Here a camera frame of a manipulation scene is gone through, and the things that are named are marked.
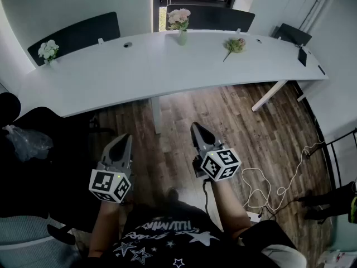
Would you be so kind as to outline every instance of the white desk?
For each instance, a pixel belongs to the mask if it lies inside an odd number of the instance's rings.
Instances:
[[[187,44],[177,32],[119,38],[72,52],[30,72],[19,93],[21,114],[39,106],[62,117],[138,99],[151,98],[156,133],[160,132],[159,96],[222,85],[277,84],[255,105],[256,111],[288,80],[328,79],[307,52],[307,66],[295,45],[270,37],[225,31],[189,31]],[[243,37],[246,50],[225,62],[223,43]],[[131,47],[123,45],[131,42]]]

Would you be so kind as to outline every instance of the desk leg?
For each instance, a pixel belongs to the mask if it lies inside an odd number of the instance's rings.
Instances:
[[[297,99],[298,102],[306,98],[308,95],[311,95],[313,92],[317,91],[317,88],[321,85],[323,80],[315,80],[309,83],[302,91],[303,94]]]
[[[257,111],[262,105],[264,105],[276,92],[286,84],[286,80],[277,82],[253,107],[252,111]]]
[[[160,97],[152,97],[151,98],[151,110],[152,110],[152,118],[154,120],[155,133],[161,133],[161,116],[160,116]]]

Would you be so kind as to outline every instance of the black chair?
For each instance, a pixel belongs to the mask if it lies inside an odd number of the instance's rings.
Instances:
[[[61,230],[49,226],[50,235],[73,245],[74,236],[63,232],[71,228],[92,232],[100,208],[100,200],[88,191],[91,170],[97,166],[88,154],[88,132],[81,128],[82,123],[59,117],[45,107],[35,108],[13,121],[20,109],[13,94],[0,94],[2,126],[13,124],[40,131],[52,138],[54,147],[46,160],[32,158],[22,163],[5,137],[8,132],[1,130],[0,201],[6,205],[1,206],[0,217],[50,215],[66,225]]]
[[[312,36],[299,29],[289,26],[288,24],[283,23],[279,28],[275,29],[272,37],[276,39],[280,37],[283,41],[291,42],[296,45],[306,46]]]
[[[173,4],[167,6],[167,13],[181,8],[190,10],[190,30],[224,30],[236,31],[240,28],[241,32],[248,32],[255,14],[221,8],[214,6]],[[168,17],[166,17],[166,29],[169,30]]]
[[[33,44],[27,51],[37,65],[43,65],[45,63],[44,59],[38,56],[38,49],[43,42],[54,40],[59,45],[60,48],[56,55],[58,58],[98,44],[98,39],[103,39],[105,42],[119,37],[120,30],[117,14],[111,12],[63,28]]]

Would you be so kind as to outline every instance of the plastic bag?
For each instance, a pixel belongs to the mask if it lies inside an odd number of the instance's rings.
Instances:
[[[6,138],[12,142],[15,154],[21,162],[34,157],[46,159],[49,149],[54,146],[52,139],[39,131],[21,129],[14,125],[8,125],[4,129],[9,132]]]

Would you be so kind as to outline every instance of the flower vase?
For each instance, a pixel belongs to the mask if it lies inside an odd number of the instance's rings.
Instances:
[[[180,46],[184,46],[187,42],[187,31],[186,30],[180,30],[180,33],[178,35],[178,44]]]
[[[52,67],[53,69],[57,69],[58,68],[58,61],[51,60],[50,61],[50,67]]]

